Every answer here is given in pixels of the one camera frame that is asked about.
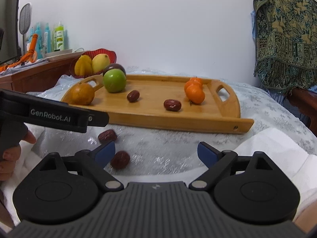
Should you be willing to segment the person left hand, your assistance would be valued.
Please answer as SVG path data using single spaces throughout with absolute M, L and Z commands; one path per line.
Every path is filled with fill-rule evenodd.
M 1 126 L 1 181 L 8 180 L 20 158 L 20 141 L 36 143 L 35 136 L 27 126 L 16 121 L 5 121 Z

